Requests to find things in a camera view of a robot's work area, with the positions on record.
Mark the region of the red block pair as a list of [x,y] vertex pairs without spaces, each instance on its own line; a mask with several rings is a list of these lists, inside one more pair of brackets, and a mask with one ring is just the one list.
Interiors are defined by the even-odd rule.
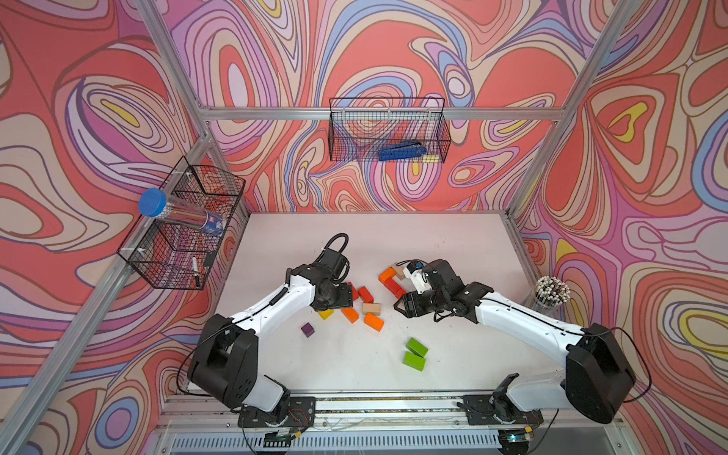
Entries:
[[364,302],[364,303],[374,303],[375,299],[373,298],[373,295],[369,291],[369,289],[366,286],[362,286],[358,288],[358,297]]
[[349,288],[350,288],[350,290],[352,292],[352,300],[353,301],[358,300],[359,299],[359,297],[358,297],[358,290],[356,289],[356,287],[351,282],[348,283],[348,286],[349,286]]

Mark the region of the red block small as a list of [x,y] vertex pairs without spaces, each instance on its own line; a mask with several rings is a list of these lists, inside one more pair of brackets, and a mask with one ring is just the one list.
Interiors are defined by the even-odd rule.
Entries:
[[383,284],[392,293],[392,295],[398,299],[402,298],[407,293],[407,291],[393,279],[388,279],[384,281]]

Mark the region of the natural wood block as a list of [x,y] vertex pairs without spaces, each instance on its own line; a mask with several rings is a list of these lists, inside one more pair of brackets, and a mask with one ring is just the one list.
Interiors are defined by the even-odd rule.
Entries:
[[405,280],[406,274],[405,270],[406,268],[403,265],[394,265],[392,267],[395,271],[395,276],[398,278],[398,280],[402,281]]
[[362,313],[365,315],[374,315],[379,317],[382,312],[382,305],[379,303],[363,303]]

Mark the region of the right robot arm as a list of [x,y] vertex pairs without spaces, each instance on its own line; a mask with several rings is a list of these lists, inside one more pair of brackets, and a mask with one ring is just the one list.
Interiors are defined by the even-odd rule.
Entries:
[[394,310],[408,319],[464,318],[514,337],[555,362],[550,373],[531,377],[510,373],[487,402],[468,407],[504,425],[544,409],[573,409],[597,424],[610,424],[636,384],[633,367],[612,329],[598,323],[580,327],[560,322],[480,282],[427,286],[404,294]]

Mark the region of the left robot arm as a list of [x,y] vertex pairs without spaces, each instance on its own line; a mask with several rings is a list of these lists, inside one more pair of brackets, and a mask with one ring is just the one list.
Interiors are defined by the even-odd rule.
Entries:
[[259,303],[230,317],[213,315],[191,351],[191,384],[230,409],[284,413],[289,392],[259,372],[260,342],[305,308],[320,313],[353,306],[346,282],[351,267],[344,255],[348,243],[348,234],[335,234],[316,260],[289,268],[284,283]]

